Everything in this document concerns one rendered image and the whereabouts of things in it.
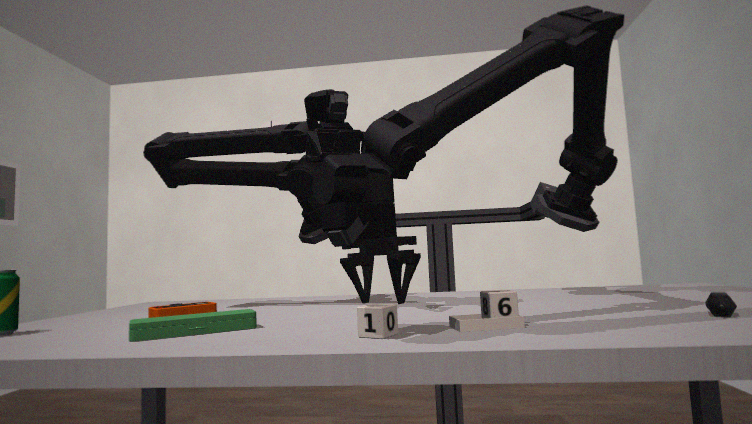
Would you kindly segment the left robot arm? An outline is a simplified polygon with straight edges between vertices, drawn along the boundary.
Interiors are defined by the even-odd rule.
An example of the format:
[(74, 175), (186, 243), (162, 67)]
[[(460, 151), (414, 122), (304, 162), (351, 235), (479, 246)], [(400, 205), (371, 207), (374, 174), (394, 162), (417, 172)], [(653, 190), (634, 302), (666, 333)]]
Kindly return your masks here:
[(606, 146), (604, 119), (611, 45), (623, 25), (624, 14), (591, 6), (544, 17), (524, 29), (524, 42), (431, 96), (375, 120), (361, 154), (326, 156), (314, 174), (313, 194), (323, 204), (322, 229), (332, 245), (396, 237), (394, 204), (386, 204), (395, 203), (393, 179), (407, 179), (426, 151), (453, 129), (563, 64), (574, 67), (573, 133), (559, 159), (570, 174), (556, 193), (545, 190), (543, 198), (550, 209), (594, 222), (589, 196), (610, 178), (618, 161)]

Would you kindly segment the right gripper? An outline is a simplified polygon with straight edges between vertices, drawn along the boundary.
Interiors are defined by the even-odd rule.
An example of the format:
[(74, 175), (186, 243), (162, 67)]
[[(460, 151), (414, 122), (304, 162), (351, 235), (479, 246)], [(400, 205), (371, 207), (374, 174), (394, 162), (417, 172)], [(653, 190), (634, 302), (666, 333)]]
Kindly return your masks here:
[(306, 162), (323, 162), (327, 155), (360, 154), (360, 142), (362, 141), (362, 152), (365, 133), (361, 130), (350, 129), (315, 129), (308, 131), (306, 136)]

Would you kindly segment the green drink can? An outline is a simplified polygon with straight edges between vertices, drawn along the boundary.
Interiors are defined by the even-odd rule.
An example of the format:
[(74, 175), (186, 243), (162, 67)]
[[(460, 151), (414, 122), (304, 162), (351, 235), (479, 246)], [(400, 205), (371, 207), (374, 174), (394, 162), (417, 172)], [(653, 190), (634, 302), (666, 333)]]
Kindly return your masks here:
[(18, 330), (19, 292), (16, 270), (0, 270), (0, 337)]

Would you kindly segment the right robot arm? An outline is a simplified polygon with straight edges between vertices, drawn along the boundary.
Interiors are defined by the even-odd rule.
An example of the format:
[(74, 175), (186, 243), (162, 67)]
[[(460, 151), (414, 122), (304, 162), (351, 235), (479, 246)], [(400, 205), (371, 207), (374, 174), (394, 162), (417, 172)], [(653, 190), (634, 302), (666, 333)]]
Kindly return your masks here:
[[(147, 143), (143, 154), (168, 188), (206, 184), (279, 187), (280, 191), (290, 191), (304, 208), (304, 220), (300, 231), (307, 235), (322, 228), (323, 204), (318, 203), (314, 197), (313, 177), (323, 162), (307, 163), (306, 155), (300, 160), (279, 162), (186, 159), (250, 153), (304, 153), (308, 131), (353, 130), (348, 122), (344, 122), (348, 107), (348, 93), (345, 91), (328, 89), (313, 92), (304, 99), (304, 103), (306, 121), (265, 128), (204, 133), (166, 132)], [(178, 164), (175, 164), (177, 162)]]

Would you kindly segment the orange digital multimeter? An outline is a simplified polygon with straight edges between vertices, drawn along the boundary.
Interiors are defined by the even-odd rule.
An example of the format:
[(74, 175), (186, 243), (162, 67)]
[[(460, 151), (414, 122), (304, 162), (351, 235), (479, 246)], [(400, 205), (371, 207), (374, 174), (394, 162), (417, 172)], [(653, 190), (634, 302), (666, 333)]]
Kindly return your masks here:
[[(212, 304), (208, 304), (208, 303), (212, 303)], [(189, 305), (192, 305), (192, 306), (189, 306)], [(163, 307), (163, 308), (160, 308), (160, 307)], [(171, 307), (171, 308), (168, 308), (168, 307)], [(178, 304), (170, 304), (170, 305), (165, 305), (165, 306), (149, 307), (149, 318), (209, 313), (209, 312), (217, 312), (217, 303), (214, 303), (214, 302), (197, 302), (197, 303), (187, 303), (187, 304), (178, 303)]]

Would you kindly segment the green long rectangular box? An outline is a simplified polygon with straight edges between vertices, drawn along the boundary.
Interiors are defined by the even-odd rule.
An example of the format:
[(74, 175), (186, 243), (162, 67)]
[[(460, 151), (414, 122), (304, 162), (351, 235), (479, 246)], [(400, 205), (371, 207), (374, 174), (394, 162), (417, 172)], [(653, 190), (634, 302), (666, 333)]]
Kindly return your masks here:
[(155, 340), (257, 327), (252, 309), (132, 319), (129, 341)]

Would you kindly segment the cream rectangular tray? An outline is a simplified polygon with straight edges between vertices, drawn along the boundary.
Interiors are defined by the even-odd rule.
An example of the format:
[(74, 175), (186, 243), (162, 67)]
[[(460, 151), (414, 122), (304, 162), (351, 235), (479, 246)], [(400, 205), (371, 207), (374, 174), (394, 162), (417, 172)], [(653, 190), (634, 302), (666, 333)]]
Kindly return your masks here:
[(482, 319), (481, 314), (449, 316), (449, 327), (459, 332), (525, 328), (524, 316)]

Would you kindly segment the beige calendar cube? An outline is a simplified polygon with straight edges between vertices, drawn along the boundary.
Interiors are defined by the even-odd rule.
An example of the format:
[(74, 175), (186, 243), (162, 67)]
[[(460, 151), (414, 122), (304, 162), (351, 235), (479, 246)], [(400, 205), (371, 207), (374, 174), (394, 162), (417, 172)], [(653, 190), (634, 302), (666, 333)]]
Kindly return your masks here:
[(357, 307), (358, 337), (385, 339), (398, 334), (396, 304), (369, 304)]
[(480, 302), (482, 319), (519, 316), (516, 291), (480, 291)]

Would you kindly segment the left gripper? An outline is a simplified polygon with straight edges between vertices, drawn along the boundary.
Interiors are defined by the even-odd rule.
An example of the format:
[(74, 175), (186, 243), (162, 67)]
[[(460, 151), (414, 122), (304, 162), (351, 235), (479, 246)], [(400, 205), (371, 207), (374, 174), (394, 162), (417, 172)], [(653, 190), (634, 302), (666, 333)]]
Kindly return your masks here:
[[(395, 203), (388, 202), (386, 204)], [(396, 230), (396, 215), (395, 215)], [(397, 230), (396, 230), (397, 237)], [(399, 250), (398, 246), (417, 245), (416, 236), (385, 237), (355, 240), (353, 244), (342, 246), (343, 249), (359, 248), (360, 253), (350, 253), (348, 258), (340, 258), (340, 263), (353, 282), (362, 303), (370, 299), (374, 256), (387, 255), (387, 262), (398, 304), (405, 303), (410, 281), (421, 258), (421, 253), (414, 250)], [(407, 240), (404, 240), (407, 239)], [(402, 241), (402, 245), (401, 245)], [(393, 252), (392, 252), (393, 251)], [(401, 251), (401, 252), (400, 252)], [(406, 264), (403, 283), (401, 284), (402, 265)], [(356, 266), (362, 266), (364, 288), (359, 279)]]

